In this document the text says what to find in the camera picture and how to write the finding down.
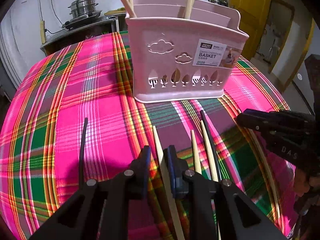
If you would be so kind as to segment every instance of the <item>white sticker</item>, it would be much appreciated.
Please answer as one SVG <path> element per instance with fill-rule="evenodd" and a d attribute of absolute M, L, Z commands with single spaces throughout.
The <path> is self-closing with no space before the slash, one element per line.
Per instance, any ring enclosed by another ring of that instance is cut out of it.
<path fill-rule="evenodd" d="M 219 66 L 226 48 L 226 44 L 200 39 L 193 66 Z"/>

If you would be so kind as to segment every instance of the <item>wooden door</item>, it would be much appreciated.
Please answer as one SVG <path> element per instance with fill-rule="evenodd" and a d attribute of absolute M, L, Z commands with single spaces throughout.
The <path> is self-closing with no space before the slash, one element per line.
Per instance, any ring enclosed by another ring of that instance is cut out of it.
<path fill-rule="evenodd" d="M 271 0 L 229 0 L 229 5 L 240 12 L 239 28 L 249 35 L 242 56 L 250 60 L 256 53 L 266 26 Z"/>

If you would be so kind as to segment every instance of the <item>plaid tablecloth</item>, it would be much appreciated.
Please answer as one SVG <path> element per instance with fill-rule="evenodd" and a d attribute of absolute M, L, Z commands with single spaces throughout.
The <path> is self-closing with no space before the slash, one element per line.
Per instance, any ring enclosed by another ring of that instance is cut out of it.
<path fill-rule="evenodd" d="M 11 103 L 0 135 L 0 213 L 17 239 L 28 239 L 77 190 L 81 132 L 88 117 L 85 179 L 114 177 L 144 145 L 150 145 L 148 198 L 130 202 L 129 239 L 173 239 L 152 125 L 157 127 L 162 147 L 174 144 L 190 168 L 190 130 L 195 130 L 202 174 L 210 178 L 200 132 L 199 112 L 203 109 L 209 117 L 223 178 L 235 182 L 287 235 L 296 221 L 292 208 L 294 167 L 265 151 L 276 181 L 281 212 L 277 217 L 270 178 L 258 150 L 248 131 L 234 121 L 238 108 L 271 111 L 288 109 L 288 105 L 243 57 L 222 98 L 144 105 L 132 97 L 127 33 L 66 47 L 31 68 Z M 188 205 L 176 203 L 188 236 Z"/>

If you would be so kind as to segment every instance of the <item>screw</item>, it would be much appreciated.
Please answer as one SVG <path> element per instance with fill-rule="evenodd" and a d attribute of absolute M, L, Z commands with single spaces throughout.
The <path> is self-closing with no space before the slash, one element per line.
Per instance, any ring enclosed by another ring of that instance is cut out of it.
<path fill-rule="evenodd" d="M 125 176 L 132 176 L 134 174 L 133 170 L 126 170 L 124 171 Z"/>
<path fill-rule="evenodd" d="M 222 180 L 222 184 L 225 185 L 225 186 L 227 186 L 227 187 L 229 187 L 229 186 L 232 185 L 232 182 L 231 182 L 230 179 L 223 179 L 223 180 Z"/>
<path fill-rule="evenodd" d="M 96 185 L 96 183 L 97 183 L 97 181 L 96 181 L 95 179 L 89 179 L 89 180 L 87 181 L 87 185 L 88 185 L 89 187 Z"/>
<path fill-rule="evenodd" d="M 186 174 L 187 176 L 189 176 L 189 177 L 192 177 L 192 176 L 195 174 L 195 171 L 193 171 L 193 170 L 186 170 L 186 171 L 185 171 L 185 174 Z"/>

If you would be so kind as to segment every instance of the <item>plastic basket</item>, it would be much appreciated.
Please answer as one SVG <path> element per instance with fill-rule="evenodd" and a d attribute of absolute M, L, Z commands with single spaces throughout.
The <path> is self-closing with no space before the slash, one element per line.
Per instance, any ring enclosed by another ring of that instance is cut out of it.
<path fill-rule="evenodd" d="M 133 95 L 142 103 L 218 98 L 249 36 L 237 10 L 195 0 L 133 0 Z"/>

